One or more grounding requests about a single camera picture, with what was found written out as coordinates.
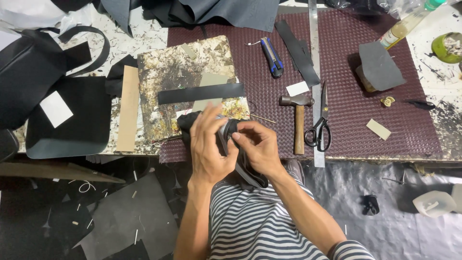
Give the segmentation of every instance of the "blue utility knife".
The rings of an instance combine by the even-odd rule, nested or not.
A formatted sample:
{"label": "blue utility knife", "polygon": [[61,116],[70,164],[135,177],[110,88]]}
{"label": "blue utility knife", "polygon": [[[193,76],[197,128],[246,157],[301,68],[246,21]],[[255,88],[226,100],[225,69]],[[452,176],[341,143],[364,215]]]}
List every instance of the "blue utility knife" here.
{"label": "blue utility knife", "polygon": [[268,37],[263,37],[260,42],[263,53],[265,54],[266,60],[268,61],[271,75],[275,79],[281,77],[282,73],[284,72],[281,58],[279,58],[279,55],[274,50]]}

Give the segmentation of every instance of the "black scissors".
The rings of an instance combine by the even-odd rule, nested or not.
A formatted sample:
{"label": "black scissors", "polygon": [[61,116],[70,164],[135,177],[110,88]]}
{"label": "black scissors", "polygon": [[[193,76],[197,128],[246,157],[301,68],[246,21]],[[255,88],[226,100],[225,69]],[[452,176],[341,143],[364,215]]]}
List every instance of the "black scissors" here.
{"label": "black scissors", "polygon": [[[305,132],[305,143],[310,146],[310,147],[316,147],[318,151],[320,152],[325,152],[327,149],[330,147],[330,142],[332,140],[332,133],[330,132],[329,125],[327,124],[327,121],[329,120],[329,107],[327,106],[327,85],[326,81],[324,81],[324,84],[322,86],[322,92],[321,92],[321,117],[317,121],[317,123],[313,126],[313,128],[308,129]],[[327,143],[326,147],[322,147],[322,130],[323,129],[327,130],[327,135],[329,136],[329,142]],[[313,134],[313,139],[308,139],[308,134],[312,133]]]}

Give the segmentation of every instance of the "striped shirt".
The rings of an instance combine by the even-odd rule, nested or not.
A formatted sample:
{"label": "striped shirt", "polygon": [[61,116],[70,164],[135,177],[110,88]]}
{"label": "striped shirt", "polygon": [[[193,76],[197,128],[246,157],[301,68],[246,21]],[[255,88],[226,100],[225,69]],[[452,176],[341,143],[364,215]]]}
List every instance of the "striped shirt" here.
{"label": "striped shirt", "polygon": [[[226,181],[218,183],[212,192],[210,217],[209,259],[328,259],[297,230],[271,184],[250,192]],[[332,259],[374,260],[374,257],[359,242],[345,241],[335,247]]]}

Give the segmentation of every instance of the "metal ruler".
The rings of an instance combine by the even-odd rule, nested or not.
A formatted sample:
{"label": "metal ruler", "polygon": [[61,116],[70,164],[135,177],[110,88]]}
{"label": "metal ruler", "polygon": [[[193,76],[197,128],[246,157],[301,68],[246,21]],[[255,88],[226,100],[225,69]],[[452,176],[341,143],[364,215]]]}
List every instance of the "metal ruler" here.
{"label": "metal ruler", "polygon": [[[310,18],[310,48],[311,48],[311,59],[313,60],[313,68],[321,78],[320,74],[320,61],[319,61],[319,36],[318,36],[318,26],[317,26],[317,7],[316,0],[308,0],[308,16]],[[321,84],[314,85],[311,88],[313,99],[315,103],[313,105],[313,125],[317,123],[321,117]],[[321,146],[324,147],[324,137],[321,139]],[[324,162],[324,153],[317,150],[317,147],[314,147],[314,163],[315,167],[325,167]]]}

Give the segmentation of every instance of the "bottle label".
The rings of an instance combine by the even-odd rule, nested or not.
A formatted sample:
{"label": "bottle label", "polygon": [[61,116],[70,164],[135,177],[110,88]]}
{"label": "bottle label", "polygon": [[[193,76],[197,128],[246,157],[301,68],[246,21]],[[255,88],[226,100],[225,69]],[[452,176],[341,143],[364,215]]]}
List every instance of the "bottle label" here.
{"label": "bottle label", "polygon": [[392,32],[391,29],[388,30],[382,37],[380,37],[379,41],[380,43],[385,47],[388,48],[390,45],[398,41],[399,38],[396,37]]}

